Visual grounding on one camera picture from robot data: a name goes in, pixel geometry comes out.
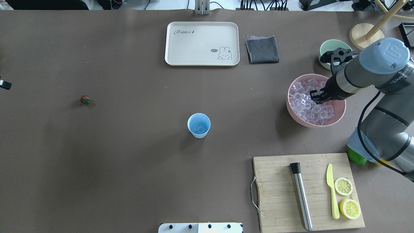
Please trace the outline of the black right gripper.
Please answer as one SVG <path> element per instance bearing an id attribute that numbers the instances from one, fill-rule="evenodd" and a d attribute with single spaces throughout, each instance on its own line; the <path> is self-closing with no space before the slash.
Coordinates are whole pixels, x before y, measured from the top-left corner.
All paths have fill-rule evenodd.
<path id="1" fill-rule="evenodd" d="M 310 91 L 310 97 L 315 100 L 317 105 L 323 104 L 331 100 L 343 100 L 351 96 L 351 93 L 343 91 L 337 84 L 336 77 L 332 76 L 328 79 L 324 88 Z"/>

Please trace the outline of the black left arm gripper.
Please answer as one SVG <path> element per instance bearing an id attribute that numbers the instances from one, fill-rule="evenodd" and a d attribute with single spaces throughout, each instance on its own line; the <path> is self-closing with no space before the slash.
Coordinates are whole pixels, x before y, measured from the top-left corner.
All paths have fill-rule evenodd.
<path id="1" fill-rule="evenodd" d="M 3 79 L 0 79 L 0 87 L 5 90 L 10 90 L 12 87 L 12 83 L 9 83 L 7 81 L 4 81 Z"/>

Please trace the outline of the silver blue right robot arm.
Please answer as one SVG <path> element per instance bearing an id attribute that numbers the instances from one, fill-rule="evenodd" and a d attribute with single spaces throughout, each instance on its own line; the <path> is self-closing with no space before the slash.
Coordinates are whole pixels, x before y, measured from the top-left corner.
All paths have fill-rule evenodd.
<path id="1" fill-rule="evenodd" d="M 348 147 L 413 181 L 414 143 L 406 132 L 414 119 L 409 49 L 398 39 L 382 38 L 361 51 L 325 52 L 320 61 L 330 63 L 332 77 L 322 89 L 310 92 L 317 104 L 347 99 L 369 86 L 377 89 L 348 138 Z"/>

